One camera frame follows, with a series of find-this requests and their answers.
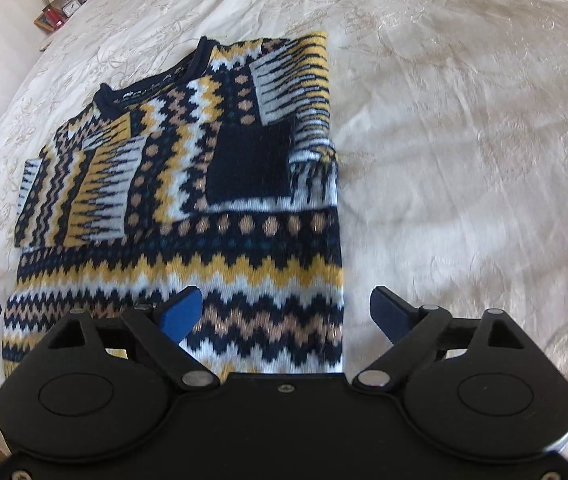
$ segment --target bed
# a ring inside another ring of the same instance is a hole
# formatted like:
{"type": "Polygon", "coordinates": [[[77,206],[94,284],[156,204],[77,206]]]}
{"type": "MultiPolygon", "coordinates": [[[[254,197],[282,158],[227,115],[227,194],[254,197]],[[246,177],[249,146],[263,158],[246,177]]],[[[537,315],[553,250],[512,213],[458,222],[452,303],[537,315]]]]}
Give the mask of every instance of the bed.
{"type": "Polygon", "coordinates": [[[368,315],[384,284],[456,316],[507,310],[568,378],[568,0],[89,0],[0,120],[0,302],[24,161],[101,82],[161,72],[202,35],[315,29],[330,35],[347,375],[388,347],[368,315]]]}

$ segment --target knit sweater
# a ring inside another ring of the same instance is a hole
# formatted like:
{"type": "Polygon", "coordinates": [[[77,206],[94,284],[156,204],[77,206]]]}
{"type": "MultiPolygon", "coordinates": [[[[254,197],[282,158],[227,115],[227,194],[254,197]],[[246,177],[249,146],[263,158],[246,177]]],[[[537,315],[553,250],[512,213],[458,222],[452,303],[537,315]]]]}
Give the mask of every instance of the knit sweater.
{"type": "Polygon", "coordinates": [[[7,372],[73,306],[113,317],[187,285],[181,343],[230,371],[339,370],[342,270],[326,35],[195,52],[93,101],[26,162],[7,372]]]}

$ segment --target white zigzag stripe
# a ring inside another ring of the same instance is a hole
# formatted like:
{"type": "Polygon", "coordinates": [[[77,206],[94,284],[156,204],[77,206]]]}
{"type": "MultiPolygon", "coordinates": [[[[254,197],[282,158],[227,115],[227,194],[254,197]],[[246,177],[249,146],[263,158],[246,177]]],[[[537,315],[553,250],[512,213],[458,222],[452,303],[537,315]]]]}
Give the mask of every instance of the white zigzag stripe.
{"type": "Polygon", "coordinates": [[[237,346],[230,343],[226,351],[218,354],[213,349],[209,341],[202,342],[197,350],[191,350],[186,346],[186,340],[180,343],[180,347],[186,350],[197,361],[206,361],[210,365],[210,370],[216,375],[220,375],[225,366],[231,365],[236,372],[249,372],[257,369],[263,374],[316,374],[316,373],[340,373],[342,371],[342,360],[334,365],[320,363],[317,355],[311,352],[307,355],[306,361],[296,366],[286,349],[282,349],[273,361],[266,361],[263,358],[262,349],[256,345],[251,349],[248,357],[241,357],[237,346]]]}
{"type": "Polygon", "coordinates": [[[302,308],[307,308],[310,306],[313,298],[321,294],[329,303],[335,304],[339,309],[342,309],[344,305],[342,288],[325,283],[321,278],[315,278],[308,286],[302,286],[297,278],[293,278],[288,280],[286,286],[279,288],[270,278],[251,286],[246,276],[237,276],[231,283],[227,283],[221,274],[216,274],[211,279],[203,282],[198,274],[192,274],[188,279],[181,280],[174,272],[166,277],[162,276],[154,282],[151,282],[146,276],[140,276],[135,282],[128,282],[126,285],[122,285],[117,280],[111,282],[91,282],[88,279],[84,279],[80,283],[69,283],[64,286],[61,283],[53,283],[37,290],[17,291],[14,293],[13,299],[15,301],[32,301],[34,298],[38,298],[39,301],[43,301],[45,298],[58,296],[58,294],[65,296],[69,293],[77,294],[78,292],[94,296],[98,291],[102,291],[108,296],[112,290],[116,290],[120,296],[124,296],[124,294],[129,292],[134,300],[142,292],[149,295],[157,291],[161,294],[163,300],[168,300],[171,294],[193,284],[202,291],[205,297],[210,292],[218,292],[224,302],[230,301],[235,294],[243,294],[248,303],[251,304],[257,303],[263,296],[269,296],[277,308],[282,308],[288,298],[295,296],[299,298],[302,308]]]}

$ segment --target neckline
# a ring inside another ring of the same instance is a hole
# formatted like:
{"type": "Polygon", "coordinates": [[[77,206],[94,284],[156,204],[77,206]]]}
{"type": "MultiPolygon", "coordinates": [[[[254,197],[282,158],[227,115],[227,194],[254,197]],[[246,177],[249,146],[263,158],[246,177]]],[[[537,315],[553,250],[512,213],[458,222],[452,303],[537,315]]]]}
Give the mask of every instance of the neckline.
{"type": "MultiPolygon", "coordinates": [[[[202,36],[193,53],[193,58],[190,60],[186,72],[176,80],[171,81],[168,79],[167,84],[170,84],[171,86],[184,85],[189,81],[201,77],[208,67],[208,61],[214,45],[215,41],[210,40],[206,36],[202,36]]],[[[184,60],[181,60],[164,72],[146,77],[119,90],[114,90],[106,83],[102,83],[100,85],[100,89],[93,96],[93,103],[98,107],[101,115],[108,120],[114,121],[128,111],[123,106],[126,101],[137,97],[139,93],[144,92],[149,87],[160,84],[164,79],[167,79],[167,76],[169,76],[170,73],[173,72],[183,61],[184,60]]]]}

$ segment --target bedspread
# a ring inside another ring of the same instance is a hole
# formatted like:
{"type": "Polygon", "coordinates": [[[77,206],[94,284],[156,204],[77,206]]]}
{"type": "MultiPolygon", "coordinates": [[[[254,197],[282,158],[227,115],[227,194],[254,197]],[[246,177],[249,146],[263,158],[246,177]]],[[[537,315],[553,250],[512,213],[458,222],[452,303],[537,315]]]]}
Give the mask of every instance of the bedspread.
{"type": "Polygon", "coordinates": [[[504,308],[568,378],[568,0],[89,0],[0,120],[0,302],[24,161],[101,82],[161,72],[203,35],[318,29],[349,377],[388,347],[368,316],[384,284],[456,316],[504,308]]]}

